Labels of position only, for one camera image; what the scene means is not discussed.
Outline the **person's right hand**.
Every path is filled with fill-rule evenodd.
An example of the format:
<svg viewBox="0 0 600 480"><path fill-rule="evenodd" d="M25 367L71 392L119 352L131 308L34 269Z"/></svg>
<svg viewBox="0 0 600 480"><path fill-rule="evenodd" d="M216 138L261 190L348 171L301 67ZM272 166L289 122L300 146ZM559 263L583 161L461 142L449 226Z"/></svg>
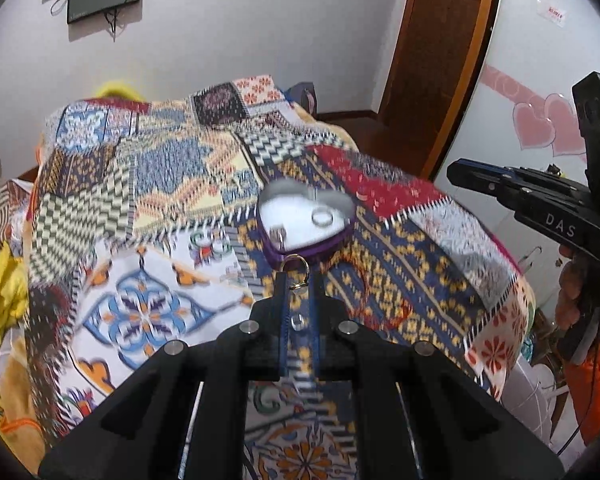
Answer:
<svg viewBox="0 0 600 480"><path fill-rule="evenodd" d="M560 246L559 253L568 262L559 277L559 292L555 309L555 323L561 330L568 330L580 318L577 300L582 288L582 273L573 263L574 252L567 246Z"/></svg>

